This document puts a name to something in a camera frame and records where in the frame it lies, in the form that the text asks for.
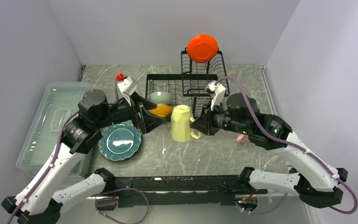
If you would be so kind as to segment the black wire dish rack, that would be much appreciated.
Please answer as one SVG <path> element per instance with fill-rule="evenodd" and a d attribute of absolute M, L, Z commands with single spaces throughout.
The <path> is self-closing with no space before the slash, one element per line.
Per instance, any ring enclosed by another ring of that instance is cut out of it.
<path fill-rule="evenodd" d="M 203 105 L 212 98 L 205 87 L 220 77 L 226 77 L 227 71 L 223 53 L 217 54 L 209 62 L 193 61 L 187 49 L 181 51 L 181 72 L 179 74 L 148 74 L 146 77 L 145 98 L 150 99 L 153 92 L 165 91 L 172 94 L 170 105 L 187 105 L 195 118 L 199 117 Z"/>

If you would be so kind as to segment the orange plate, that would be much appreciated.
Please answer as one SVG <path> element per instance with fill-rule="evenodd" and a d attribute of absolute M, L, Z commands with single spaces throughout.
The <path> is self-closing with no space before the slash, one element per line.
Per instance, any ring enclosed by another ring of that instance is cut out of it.
<path fill-rule="evenodd" d="M 205 63 L 211 61 L 219 50 L 216 39 L 208 34 L 200 34 L 192 38 L 187 47 L 186 52 L 190 59 L 197 63 Z"/>

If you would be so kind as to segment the light green ceramic bowl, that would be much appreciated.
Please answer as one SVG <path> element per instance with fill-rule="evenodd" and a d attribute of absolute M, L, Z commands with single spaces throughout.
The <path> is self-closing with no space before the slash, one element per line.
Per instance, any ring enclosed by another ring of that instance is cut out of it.
<path fill-rule="evenodd" d="M 172 94 L 165 91 L 157 91 L 150 94 L 150 101 L 157 105 L 169 105 L 172 98 Z"/>

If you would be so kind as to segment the yellow ribbed bowl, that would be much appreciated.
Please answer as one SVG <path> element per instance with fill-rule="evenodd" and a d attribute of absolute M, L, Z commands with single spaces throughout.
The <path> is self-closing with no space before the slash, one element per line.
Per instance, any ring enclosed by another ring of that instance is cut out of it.
<path fill-rule="evenodd" d="M 155 109 L 149 110 L 151 114 L 154 114 L 156 116 L 166 118 L 169 116 L 173 111 L 173 107 L 169 105 L 157 105 Z"/>

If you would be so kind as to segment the pale yellow mug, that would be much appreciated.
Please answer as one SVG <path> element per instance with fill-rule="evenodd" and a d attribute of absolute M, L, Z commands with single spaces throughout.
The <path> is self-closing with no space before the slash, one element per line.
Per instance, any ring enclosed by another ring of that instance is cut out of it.
<path fill-rule="evenodd" d="M 190 125 L 195 121 L 190 107 L 178 105 L 173 108 L 171 114 L 171 137 L 178 142 L 188 142 L 191 139 L 199 139 L 200 132 L 196 133 Z"/>

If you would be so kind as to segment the pink mug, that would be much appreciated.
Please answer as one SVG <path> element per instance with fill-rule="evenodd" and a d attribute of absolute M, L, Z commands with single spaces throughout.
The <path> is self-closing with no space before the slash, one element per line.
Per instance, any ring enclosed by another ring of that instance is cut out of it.
<path fill-rule="evenodd" d="M 250 142 L 248 136 L 247 136 L 247 135 L 244 135 L 244 134 L 240 134 L 240 135 L 236 138 L 236 141 L 239 142 L 239 143 L 244 143 L 244 144 Z"/>

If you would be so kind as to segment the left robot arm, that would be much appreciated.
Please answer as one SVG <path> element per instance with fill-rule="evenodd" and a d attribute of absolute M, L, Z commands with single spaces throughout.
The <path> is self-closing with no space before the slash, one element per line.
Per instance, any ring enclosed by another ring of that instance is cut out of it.
<path fill-rule="evenodd" d="M 136 92 L 129 101 L 122 98 L 110 104 L 104 91 L 88 91 L 78 103 L 78 112 L 65 121 L 41 170 L 22 192 L 6 197 L 2 207 L 20 224 L 55 224 L 61 214 L 87 197 L 111 195 L 116 190 L 116 177 L 105 168 L 69 188 L 59 187 L 72 168 L 97 145 L 102 128 L 131 121 L 136 130 L 146 134 L 166 122 L 151 113 L 156 107 Z"/>

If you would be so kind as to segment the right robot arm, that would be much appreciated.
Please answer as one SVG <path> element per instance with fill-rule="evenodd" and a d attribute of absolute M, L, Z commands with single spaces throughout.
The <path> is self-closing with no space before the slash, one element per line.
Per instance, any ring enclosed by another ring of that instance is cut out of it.
<path fill-rule="evenodd" d="M 287 144 L 293 142 L 306 147 L 282 118 L 261 113 L 256 100 L 248 100 L 250 106 L 246 105 L 241 93 L 236 93 L 228 97 L 226 110 L 222 105 L 211 108 L 210 104 L 205 104 L 201 115 L 190 124 L 192 129 L 209 136 L 219 130 L 247 135 L 251 143 L 281 157 L 296 170 L 282 174 L 245 167 L 238 178 L 239 190 L 244 194 L 267 189 L 280 191 L 298 196 L 315 208 L 340 204 L 343 191 L 338 184 L 339 180 L 346 181 L 347 170 L 319 163 L 310 153 Z"/>

